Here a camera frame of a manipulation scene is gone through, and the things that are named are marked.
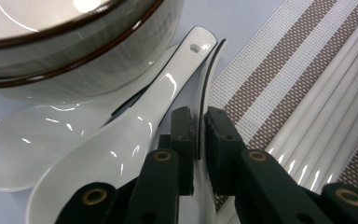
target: woven fabric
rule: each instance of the woven fabric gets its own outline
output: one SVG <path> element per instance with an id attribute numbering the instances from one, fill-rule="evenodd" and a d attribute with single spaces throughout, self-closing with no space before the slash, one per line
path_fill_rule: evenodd
<path id="1" fill-rule="evenodd" d="M 264 149 L 357 26 L 358 0 L 285 1 L 214 81 L 210 105 Z M 358 144 L 339 180 L 358 187 Z"/>

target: striped placemat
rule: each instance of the striped placemat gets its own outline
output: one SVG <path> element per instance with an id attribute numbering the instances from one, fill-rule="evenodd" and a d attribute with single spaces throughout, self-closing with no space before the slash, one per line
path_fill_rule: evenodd
<path id="1" fill-rule="evenodd" d="M 210 105 L 264 149 L 357 26 L 358 0 L 286 0 L 214 81 Z M 358 144 L 339 181 L 358 187 Z"/>

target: white tabletop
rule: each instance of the white tabletop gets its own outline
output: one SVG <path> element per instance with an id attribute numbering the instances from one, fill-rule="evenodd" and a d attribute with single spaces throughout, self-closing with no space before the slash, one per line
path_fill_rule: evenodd
<path id="1" fill-rule="evenodd" d="M 172 40 L 179 43 L 195 25 L 212 31 L 218 40 L 227 39 L 228 47 L 215 75 L 233 59 L 257 30 L 274 13 L 283 0 L 186 0 L 182 18 Z M 186 84 L 173 107 L 186 105 L 186 99 L 197 86 L 195 81 Z M 0 119 L 30 104 L 0 96 Z M 0 224 L 25 223 L 25 209 L 31 189 L 14 193 L 0 192 Z"/>

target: soup spoon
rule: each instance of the soup spoon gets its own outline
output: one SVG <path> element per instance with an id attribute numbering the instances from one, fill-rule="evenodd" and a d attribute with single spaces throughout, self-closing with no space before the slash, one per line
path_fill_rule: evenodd
<path id="1" fill-rule="evenodd" d="M 103 127 L 113 111 L 151 83 L 176 48 L 118 91 L 76 105 L 37 105 L 0 120 L 0 191 L 34 186 L 63 152 Z"/>
<path id="2" fill-rule="evenodd" d="M 215 44 L 212 33 L 193 28 L 132 107 L 50 166 L 31 194 L 26 222 L 54 223 L 73 194 L 89 183 L 118 189 L 138 176 L 161 120 Z"/>

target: spoon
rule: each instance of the spoon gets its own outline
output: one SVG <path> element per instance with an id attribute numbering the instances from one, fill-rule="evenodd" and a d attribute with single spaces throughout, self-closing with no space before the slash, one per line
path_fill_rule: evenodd
<path id="1" fill-rule="evenodd" d="M 143 75 L 108 95 L 76 105 L 37 105 L 0 120 L 0 191 L 28 189 L 71 146 L 151 83 L 172 57 L 167 49 Z"/>
<path id="2" fill-rule="evenodd" d="M 212 33 L 193 28 L 132 107 L 47 170 L 31 194 L 26 222 L 54 223 L 72 195 L 89 183 L 103 182 L 118 189 L 133 180 L 165 113 L 215 44 Z"/>

